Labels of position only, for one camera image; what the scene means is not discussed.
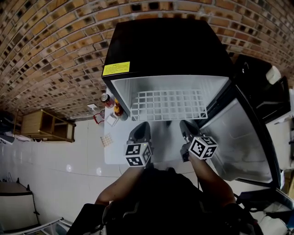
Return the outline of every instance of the yellow warning label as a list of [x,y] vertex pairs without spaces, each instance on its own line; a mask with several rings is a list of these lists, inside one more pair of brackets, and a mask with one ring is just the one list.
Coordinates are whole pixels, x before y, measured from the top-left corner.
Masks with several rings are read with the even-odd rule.
[[103,76],[116,74],[116,73],[126,73],[130,71],[130,62],[123,62],[117,64],[109,64],[104,67]]

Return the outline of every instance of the red object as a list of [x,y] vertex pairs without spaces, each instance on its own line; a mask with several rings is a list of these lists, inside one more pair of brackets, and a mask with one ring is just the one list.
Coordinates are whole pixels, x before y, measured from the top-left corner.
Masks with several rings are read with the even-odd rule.
[[100,116],[104,119],[104,118],[105,118],[105,110],[104,110],[104,109],[101,110],[100,113],[96,113],[96,114],[93,116],[95,122],[96,122],[98,125],[99,125],[99,123],[104,122],[104,120],[98,122],[97,119],[96,119],[96,117],[95,117],[96,115],[100,115]]

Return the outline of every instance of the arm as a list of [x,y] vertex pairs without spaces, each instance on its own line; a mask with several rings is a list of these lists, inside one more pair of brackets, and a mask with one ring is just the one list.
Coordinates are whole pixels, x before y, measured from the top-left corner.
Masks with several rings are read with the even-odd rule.
[[143,173],[144,167],[130,167],[98,196],[95,204],[109,205],[109,201],[125,198]]
[[212,198],[220,207],[235,203],[235,197],[230,186],[219,177],[203,160],[189,156],[193,169],[205,194]]

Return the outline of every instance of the wall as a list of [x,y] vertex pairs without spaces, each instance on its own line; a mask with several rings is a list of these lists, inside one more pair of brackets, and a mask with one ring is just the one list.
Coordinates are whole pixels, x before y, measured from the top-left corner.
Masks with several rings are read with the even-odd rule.
[[115,25],[153,17],[206,20],[232,59],[241,53],[271,62],[294,84],[289,0],[7,0],[0,3],[0,107],[44,107],[68,118],[89,114],[90,103],[102,107]]

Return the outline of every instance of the white wire shelf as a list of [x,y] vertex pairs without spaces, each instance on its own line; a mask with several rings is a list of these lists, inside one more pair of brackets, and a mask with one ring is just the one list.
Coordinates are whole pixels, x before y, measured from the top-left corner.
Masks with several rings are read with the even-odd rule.
[[201,90],[157,90],[134,94],[132,121],[206,119]]

